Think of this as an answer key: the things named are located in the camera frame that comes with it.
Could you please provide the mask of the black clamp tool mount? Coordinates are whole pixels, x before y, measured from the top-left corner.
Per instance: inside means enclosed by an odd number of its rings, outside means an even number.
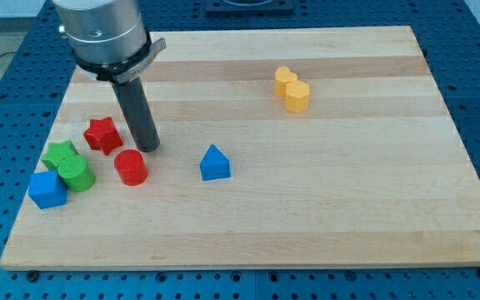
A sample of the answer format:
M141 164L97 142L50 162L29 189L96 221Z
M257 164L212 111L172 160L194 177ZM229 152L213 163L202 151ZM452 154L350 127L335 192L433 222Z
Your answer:
M167 48L166 40L161 37L155 41L147 33L147 40L143 46L131 57L120 62L95 63L87 62L72 50L77 65L89 74L92 80L124 84L138 78L154 61L156 56Z

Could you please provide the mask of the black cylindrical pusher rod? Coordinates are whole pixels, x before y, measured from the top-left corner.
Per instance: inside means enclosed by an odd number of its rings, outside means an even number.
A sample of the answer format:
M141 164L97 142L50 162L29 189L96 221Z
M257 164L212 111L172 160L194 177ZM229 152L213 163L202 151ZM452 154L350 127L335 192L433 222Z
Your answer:
M140 78L112 88L137 149L143 153L156 150L160 138Z

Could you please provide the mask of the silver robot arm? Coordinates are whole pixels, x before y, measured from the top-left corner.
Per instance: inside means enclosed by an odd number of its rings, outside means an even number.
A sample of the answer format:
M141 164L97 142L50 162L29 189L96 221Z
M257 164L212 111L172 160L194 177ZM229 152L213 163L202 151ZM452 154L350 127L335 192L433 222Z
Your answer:
M160 139L140 76L167 48L153 40L136 0L53 0L77 65L108 82L138 150L150 153Z

